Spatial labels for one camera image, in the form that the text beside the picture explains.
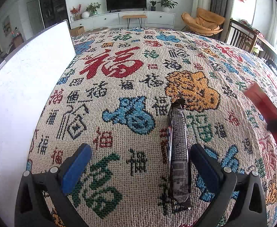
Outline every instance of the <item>blue gripper pad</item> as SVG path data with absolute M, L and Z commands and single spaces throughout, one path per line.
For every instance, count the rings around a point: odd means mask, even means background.
M 192 145 L 190 157 L 209 192 L 218 193 L 223 182 L 220 164 L 210 157 L 198 143 Z
M 88 144 L 84 144 L 84 148 L 77 155 L 67 172 L 64 174 L 61 182 L 61 190 L 63 194 L 70 194 L 82 175 L 86 165 L 92 157 L 92 149 Z

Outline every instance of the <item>patterned fabric with chinese characters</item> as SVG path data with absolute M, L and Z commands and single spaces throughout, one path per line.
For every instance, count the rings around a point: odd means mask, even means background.
M 191 165 L 192 208 L 168 197 L 167 114 L 185 99 L 190 145 L 222 167 L 259 172 L 268 226 L 277 223 L 277 145 L 243 91 L 256 81 L 277 107 L 277 77 L 225 43 L 164 29 L 72 38 L 76 56 L 54 86 L 34 131 L 27 169 L 60 166 L 83 143 L 90 163 L 69 200 L 89 226 L 189 227 L 214 198 Z M 234 192 L 219 225 L 226 223 Z M 64 226 L 44 193 L 58 226 Z

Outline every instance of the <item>cardboard box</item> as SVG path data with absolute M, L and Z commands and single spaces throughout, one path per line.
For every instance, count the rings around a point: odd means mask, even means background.
M 79 26 L 79 27 L 73 28 L 73 29 L 71 29 L 69 31 L 70 31 L 70 35 L 73 36 L 73 37 L 77 37 L 79 35 L 82 35 L 85 32 L 83 26 Z

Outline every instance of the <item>round white vase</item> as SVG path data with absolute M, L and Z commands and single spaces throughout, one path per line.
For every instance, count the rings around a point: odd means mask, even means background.
M 169 12 L 171 11 L 171 8 L 169 8 L 169 7 L 164 7 L 164 8 L 163 8 L 163 11 L 164 11 L 165 13 L 169 13 Z
M 88 18 L 90 16 L 90 12 L 88 11 L 85 11 L 82 13 L 82 18 L 85 19 L 85 18 Z

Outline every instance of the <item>butterfly chair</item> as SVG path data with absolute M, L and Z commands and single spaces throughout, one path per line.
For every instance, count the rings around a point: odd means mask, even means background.
M 197 17 L 195 19 L 186 12 L 181 17 L 186 24 L 185 27 L 189 27 L 193 32 L 206 37 L 221 32 L 222 29 L 219 26 L 225 22 L 224 17 L 202 8 L 197 8 Z

